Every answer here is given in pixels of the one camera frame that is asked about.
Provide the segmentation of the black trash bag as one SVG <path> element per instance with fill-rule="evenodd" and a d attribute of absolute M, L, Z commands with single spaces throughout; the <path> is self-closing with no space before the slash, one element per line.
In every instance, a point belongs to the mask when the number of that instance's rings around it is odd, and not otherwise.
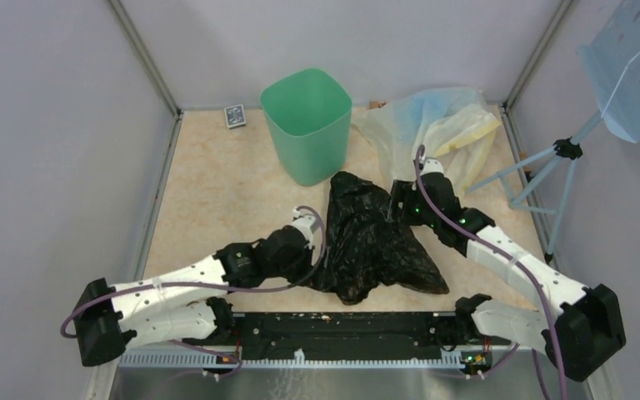
<path fill-rule="evenodd" d="M 348 306 L 381 285 L 446 295 L 450 288 L 413 230 L 387 220 L 389 193 L 350 172 L 330 180 L 326 251 L 308 286 Z"/>

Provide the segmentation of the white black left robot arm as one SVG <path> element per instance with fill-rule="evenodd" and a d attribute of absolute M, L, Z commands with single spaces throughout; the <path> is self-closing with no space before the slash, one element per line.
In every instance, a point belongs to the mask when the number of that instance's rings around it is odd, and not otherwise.
<path fill-rule="evenodd" d="M 256 242 L 235 242 L 173 272 L 136 282 L 89 282 L 61 327 L 75 339 L 81 364 L 96 367 L 128 349 L 184 338 L 224 344 L 233 336 L 229 293 L 265 293 L 269 278 L 290 287 L 315 272 L 313 239 L 323 228 L 298 219 Z M 67 331 L 73 326 L 74 332 Z"/>

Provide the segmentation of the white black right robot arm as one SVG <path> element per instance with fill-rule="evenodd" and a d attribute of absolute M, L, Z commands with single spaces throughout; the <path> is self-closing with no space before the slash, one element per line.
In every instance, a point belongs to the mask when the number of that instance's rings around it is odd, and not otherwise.
<path fill-rule="evenodd" d="M 442 173 L 423 174 L 419 182 L 394 181 L 389 216 L 403 225 L 431 228 L 443 245 L 483 265 L 534 305 L 515 307 L 482 293 L 459 298 L 455 331 L 465 343 L 485 336 L 507 339 L 546 355 L 576 382 L 626 345 L 618 296 L 611 288 L 588 287 L 533 256 L 484 212 L 462 206 Z"/>

